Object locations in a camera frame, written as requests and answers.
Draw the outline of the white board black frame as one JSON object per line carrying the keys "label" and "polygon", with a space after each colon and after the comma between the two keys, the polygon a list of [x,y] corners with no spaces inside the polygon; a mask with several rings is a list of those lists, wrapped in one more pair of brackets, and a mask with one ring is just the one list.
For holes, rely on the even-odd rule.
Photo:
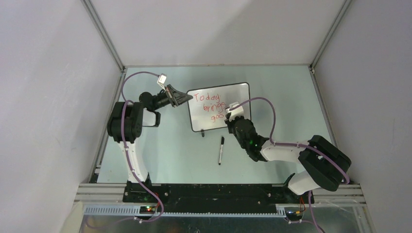
{"label": "white board black frame", "polygon": [[247,82],[212,86],[187,91],[193,96],[188,101],[189,118],[193,132],[226,128],[225,109],[251,98]]}

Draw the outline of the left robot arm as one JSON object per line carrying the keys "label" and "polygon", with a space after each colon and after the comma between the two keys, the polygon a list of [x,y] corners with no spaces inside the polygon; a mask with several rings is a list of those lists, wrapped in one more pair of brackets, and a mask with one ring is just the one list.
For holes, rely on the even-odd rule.
{"label": "left robot arm", "polygon": [[158,127],[161,114],[158,109],[167,105],[178,107],[193,99],[190,94],[167,85],[158,94],[143,92],[138,101],[117,101],[112,109],[107,133],[119,145],[128,167],[128,181],[144,183],[149,172],[144,164],[142,152],[138,149],[138,139],[144,127]]}

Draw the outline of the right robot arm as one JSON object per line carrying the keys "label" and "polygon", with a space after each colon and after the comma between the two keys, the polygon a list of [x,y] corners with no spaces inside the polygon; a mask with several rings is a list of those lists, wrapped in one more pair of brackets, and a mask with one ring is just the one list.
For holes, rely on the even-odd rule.
{"label": "right robot arm", "polygon": [[290,175],[284,182],[282,195],[289,203],[297,202],[311,190],[322,188],[334,192],[340,184],[350,182],[347,171],[351,160],[320,135],[304,142],[273,143],[258,135],[252,121],[243,116],[224,122],[253,161],[283,161],[303,166],[304,171]]}

